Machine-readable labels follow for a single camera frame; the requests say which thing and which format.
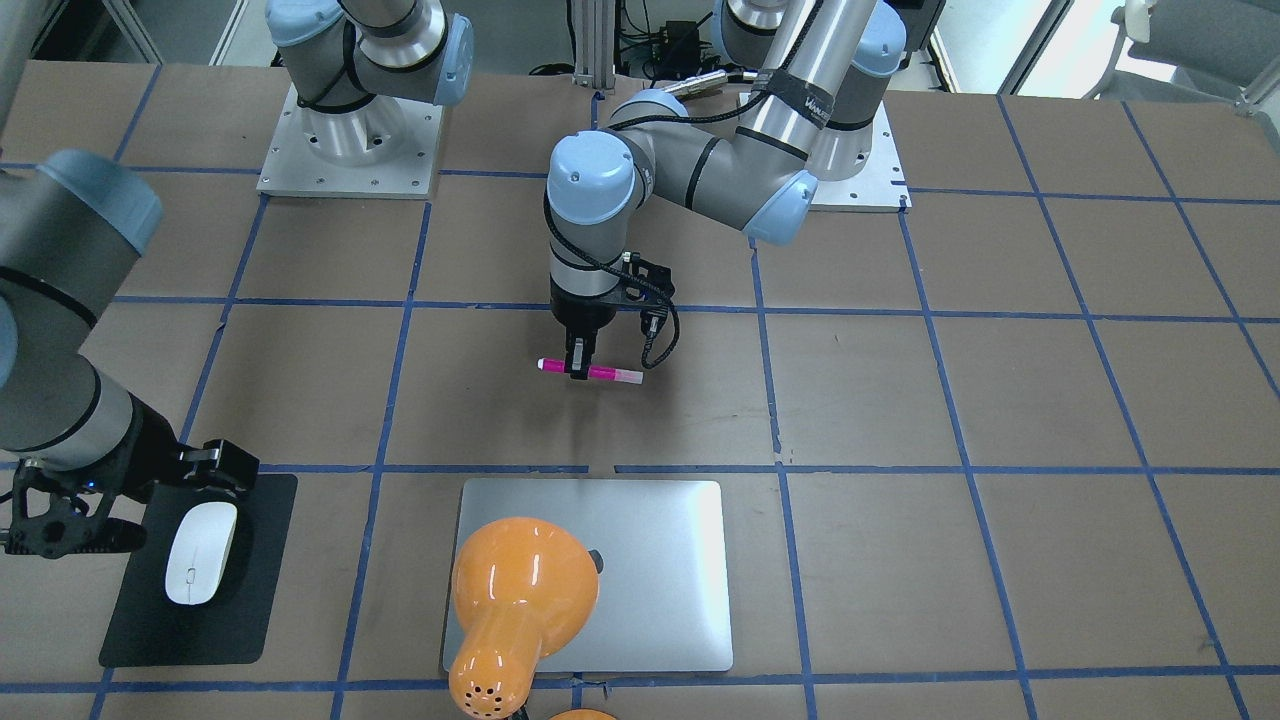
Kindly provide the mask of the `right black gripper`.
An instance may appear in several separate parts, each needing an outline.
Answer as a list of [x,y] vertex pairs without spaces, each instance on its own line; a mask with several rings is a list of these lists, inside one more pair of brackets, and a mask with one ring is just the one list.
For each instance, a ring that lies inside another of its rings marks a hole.
[[260,459],[229,439],[183,445],[163,416],[138,400],[120,443],[82,468],[56,469],[51,459],[23,459],[12,489],[12,521],[3,530],[9,555],[60,559],[69,553],[131,553],[146,529],[113,518],[125,496],[148,503],[156,486],[216,491],[243,500],[253,491]]

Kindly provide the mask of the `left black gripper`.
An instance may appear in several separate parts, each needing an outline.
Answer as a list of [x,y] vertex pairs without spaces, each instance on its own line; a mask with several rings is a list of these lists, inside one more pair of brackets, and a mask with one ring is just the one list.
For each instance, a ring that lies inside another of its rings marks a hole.
[[566,373],[576,380],[588,380],[593,366],[598,331],[608,325],[617,313],[618,292],[581,296],[550,286],[550,310],[564,328]]

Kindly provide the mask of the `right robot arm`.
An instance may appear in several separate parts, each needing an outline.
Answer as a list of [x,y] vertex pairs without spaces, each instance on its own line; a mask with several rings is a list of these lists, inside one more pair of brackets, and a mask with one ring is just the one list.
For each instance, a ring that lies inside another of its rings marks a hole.
[[[291,74],[260,190],[275,196],[422,197],[444,108],[465,97],[472,22],[439,1],[270,1]],[[161,486],[243,498],[259,460],[196,448],[81,352],[163,217],[134,172],[79,149],[3,177],[3,450],[19,459],[3,551],[128,553],[147,533],[114,518]]]

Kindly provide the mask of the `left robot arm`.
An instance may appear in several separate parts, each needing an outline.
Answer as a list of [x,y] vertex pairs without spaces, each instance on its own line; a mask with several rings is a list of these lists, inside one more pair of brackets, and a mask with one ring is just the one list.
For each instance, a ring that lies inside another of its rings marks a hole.
[[824,184],[846,188],[876,155],[876,118],[908,50],[908,28],[886,1],[718,1],[716,46],[755,72],[745,102],[695,117],[689,85],[645,88],[599,129],[562,138],[550,155],[543,214],[550,232],[550,310],[564,356],[544,372],[585,380],[635,372],[593,364],[598,332],[636,310],[641,365],[678,331],[667,266],[626,249],[628,223],[649,200],[686,208],[753,242],[790,243]]

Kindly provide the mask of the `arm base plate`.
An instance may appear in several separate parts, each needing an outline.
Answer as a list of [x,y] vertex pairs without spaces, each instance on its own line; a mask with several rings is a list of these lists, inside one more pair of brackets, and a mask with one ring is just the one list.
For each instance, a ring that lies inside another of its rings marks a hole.
[[818,178],[813,211],[897,213],[913,205],[883,102],[860,129],[823,129],[806,170]]
[[430,199],[443,106],[378,96],[346,114],[302,108],[289,88],[257,190],[296,199]]

